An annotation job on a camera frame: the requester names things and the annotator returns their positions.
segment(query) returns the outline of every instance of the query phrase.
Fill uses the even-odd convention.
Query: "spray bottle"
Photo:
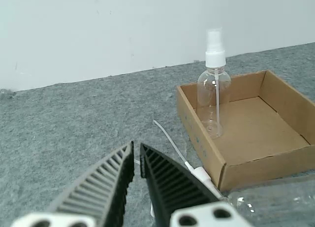
[[[227,117],[231,78],[225,72],[225,50],[222,29],[207,32],[206,71],[197,83],[197,115],[211,138],[223,134]]]

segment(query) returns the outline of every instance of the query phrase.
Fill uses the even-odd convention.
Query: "mounting hole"
[[[197,224],[197,221],[194,217],[187,215],[181,216],[178,222],[181,226],[194,226]]]
[[[33,225],[32,227],[49,227],[50,226],[50,222],[47,220],[42,220],[37,222],[35,225]]]
[[[83,222],[78,222],[78,223],[74,223],[70,227],[88,227],[88,226]]]
[[[217,209],[213,212],[213,214],[218,219],[224,219],[224,218],[230,218],[231,217],[231,214],[224,209]]]

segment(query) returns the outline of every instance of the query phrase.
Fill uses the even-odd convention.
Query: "clear plastic container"
[[[228,201],[256,227],[314,227],[315,175],[232,191]]]
[[[230,85],[231,78],[225,72],[224,66],[207,68],[198,79],[196,113],[211,138],[220,137],[223,134],[222,125],[226,123],[228,116]],[[219,101],[219,116],[217,114],[217,101]]]

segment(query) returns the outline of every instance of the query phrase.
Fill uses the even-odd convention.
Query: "gray carpet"
[[[271,69],[315,100],[315,43],[227,59],[230,74]],[[200,165],[176,112],[175,86],[196,81],[204,62],[17,92],[0,99],[0,223],[42,211],[91,164],[134,140],[181,162],[152,120]],[[126,227],[150,227],[139,166],[127,196]]]

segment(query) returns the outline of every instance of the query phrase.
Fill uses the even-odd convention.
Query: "white wall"
[[[315,42],[314,0],[0,0],[0,88],[25,90]]]

